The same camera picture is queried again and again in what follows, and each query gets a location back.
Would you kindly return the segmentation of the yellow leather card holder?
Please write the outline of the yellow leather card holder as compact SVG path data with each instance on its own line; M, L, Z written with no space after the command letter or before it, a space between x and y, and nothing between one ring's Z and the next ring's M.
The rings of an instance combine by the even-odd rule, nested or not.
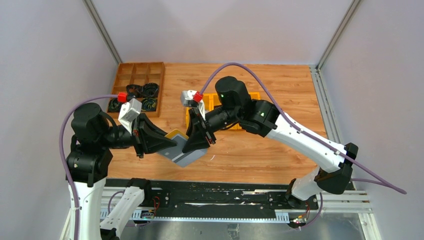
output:
M166 138L176 142L176 146L166 148L157 152L158 155L170 160L176 165L185 168L196 160L203 157L208 149L197 149L184 153L183 148L189 137L179 129L174 129L165 135Z

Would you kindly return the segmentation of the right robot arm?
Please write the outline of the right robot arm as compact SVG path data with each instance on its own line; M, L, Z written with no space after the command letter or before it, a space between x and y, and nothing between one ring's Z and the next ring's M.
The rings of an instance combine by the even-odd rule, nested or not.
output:
M281 142L317 164L312 173L290 182L285 195L290 208L298 209L309 197L321 192L344 193L353 172L353 164L347 158L357 154L356 145L342 145L296 125L288 114L280 113L275 104L252 99L245 83L233 76L219 79L215 91L220 106L207 113L200 109L203 100L199 93L182 91L181 103L190 108L188 140L183 153L208 149L217 140L215 132L238 124L246 132Z

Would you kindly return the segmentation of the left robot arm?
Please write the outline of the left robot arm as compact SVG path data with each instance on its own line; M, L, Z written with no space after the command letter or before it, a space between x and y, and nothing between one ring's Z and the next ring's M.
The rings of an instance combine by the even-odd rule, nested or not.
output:
M101 219L101 205L113 149L133 147L136 155L175 147L177 143L155 126L142 112L136 100L124 103L119 113L119 124L94 102L84 103L73 112L71 127L74 135L65 165L71 201L76 205L74 233L71 240L118 240L138 206L149 206L153 201L152 185L148 179L132 178L121 199L105 219Z

